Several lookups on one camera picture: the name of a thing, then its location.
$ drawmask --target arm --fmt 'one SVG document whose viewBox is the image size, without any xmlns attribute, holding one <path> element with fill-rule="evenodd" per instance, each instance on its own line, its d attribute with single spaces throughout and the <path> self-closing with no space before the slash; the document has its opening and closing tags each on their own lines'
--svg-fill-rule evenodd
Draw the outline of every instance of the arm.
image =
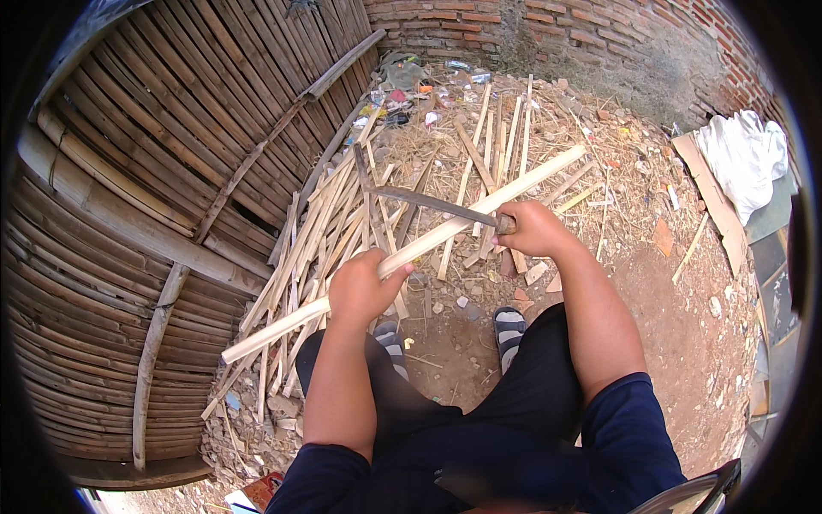
<svg viewBox="0 0 822 514">
<path fill-rule="evenodd" d="M 497 212 L 514 216 L 518 232 L 495 243 L 550 257 L 559 269 L 570 355 L 585 404 L 611 382 L 647 372 L 634 319 L 591 252 L 538 201 L 508 202 Z"/>
<path fill-rule="evenodd" d="M 369 462 L 376 410 L 365 361 L 366 330 L 413 271 L 406 264 L 381 282 L 376 267 L 385 256 L 377 248 L 360 253 L 331 280 L 332 318 L 316 357 L 303 419 L 305 443 L 347 447 Z"/>
</svg>

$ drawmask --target bamboo wall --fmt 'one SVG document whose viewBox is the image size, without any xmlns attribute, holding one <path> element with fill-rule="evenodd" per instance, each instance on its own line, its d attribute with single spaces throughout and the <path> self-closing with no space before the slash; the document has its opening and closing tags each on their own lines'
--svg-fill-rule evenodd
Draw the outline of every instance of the bamboo wall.
<svg viewBox="0 0 822 514">
<path fill-rule="evenodd" d="M 219 353 L 271 273 L 292 192 L 366 90 L 376 50 L 265 148 L 205 246 L 192 235 L 298 95 L 371 32 L 360 0 L 316 11 L 283 0 L 153 2 L 41 109 L 20 146 L 3 260 L 22 372 L 58 452 L 132 459 L 137 364 L 183 256 L 192 273 L 155 366 L 146 458 L 196 455 Z"/>
</svg>

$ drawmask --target plastic bag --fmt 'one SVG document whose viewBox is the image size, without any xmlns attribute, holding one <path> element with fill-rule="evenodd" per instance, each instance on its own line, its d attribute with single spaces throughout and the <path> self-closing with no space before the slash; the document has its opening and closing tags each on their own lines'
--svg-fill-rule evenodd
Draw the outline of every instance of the plastic bag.
<svg viewBox="0 0 822 514">
<path fill-rule="evenodd" d="M 763 130 L 754 111 L 741 111 L 730 119 L 714 116 L 695 139 L 744 227 L 750 213 L 770 201 L 772 182 L 787 173 L 785 132 L 776 122 Z"/>
</svg>

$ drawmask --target leg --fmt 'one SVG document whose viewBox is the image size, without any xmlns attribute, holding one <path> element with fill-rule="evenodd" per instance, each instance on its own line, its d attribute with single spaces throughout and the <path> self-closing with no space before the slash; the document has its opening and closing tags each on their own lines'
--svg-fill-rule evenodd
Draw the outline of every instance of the leg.
<svg viewBox="0 0 822 514">
<path fill-rule="evenodd" d="M 297 375 L 306 396 L 325 332 L 309 336 L 297 354 Z M 371 334 L 366 338 L 365 358 L 376 407 L 375 459 L 417 432 L 462 419 L 459 407 L 440 405 L 414 389 L 394 369 L 386 349 Z"/>
<path fill-rule="evenodd" d="M 466 416 L 470 423 L 503 424 L 541 438 L 574 442 L 583 399 L 570 360 L 565 305 L 546 309 L 528 327 L 508 371 Z"/>
</svg>

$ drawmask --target forearm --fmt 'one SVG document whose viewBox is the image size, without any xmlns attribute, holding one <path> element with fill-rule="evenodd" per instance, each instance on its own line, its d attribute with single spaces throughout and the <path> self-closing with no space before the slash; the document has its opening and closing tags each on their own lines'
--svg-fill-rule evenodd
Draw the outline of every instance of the forearm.
<svg viewBox="0 0 822 514">
<path fill-rule="evenodd" d="M 366 327 L 332 320 L 312 373 L 303 441 L 339 444 L 371 461 L 376 409 L 365 360 Z"/>
<path fill-rule="evenodd" d="M 618 378 L 647 371 L 640 334 L 599 262 L 578 239 L 570 235 L 553 259 L 562 279 L 571 360 L 587 405 Z"/>
</svg>

